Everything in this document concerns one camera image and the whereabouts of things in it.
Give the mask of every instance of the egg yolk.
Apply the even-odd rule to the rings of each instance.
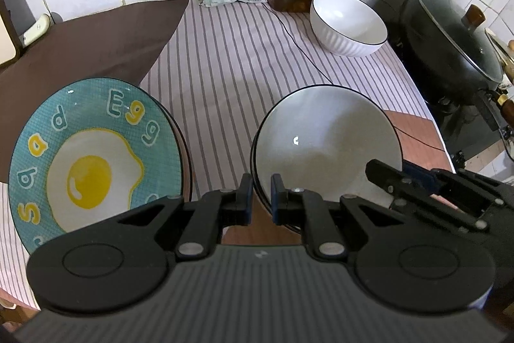
[[[83,156],[70,168],[67,189],[78,207],[91,209],[101,204],[111,187],[111,167],[99,156]]]

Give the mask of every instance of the fried egg illustration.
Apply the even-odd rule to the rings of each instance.
[[[119,133],[104,128],[77,132],[48,168],[46,194],[53,218],[70,232],[127,211],[144,172]]]

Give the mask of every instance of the lid handle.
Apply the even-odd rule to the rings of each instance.
[[[470,5],[461,21],[472,32],[485,22],[485,15],[478,6]]]

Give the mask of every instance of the pot lid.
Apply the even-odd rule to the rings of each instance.
[[[485,17],[476,6],[466,12],[452,0],[419,0],[432,21],[485,77],[500,83],[503,70],[483,29]]]

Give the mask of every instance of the blue plate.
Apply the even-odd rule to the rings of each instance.
[[[9,172],[11,213],[29,253],[181,192],[166,115],[143,90],[109,78],[81,80],[48,98],[18,137]]]

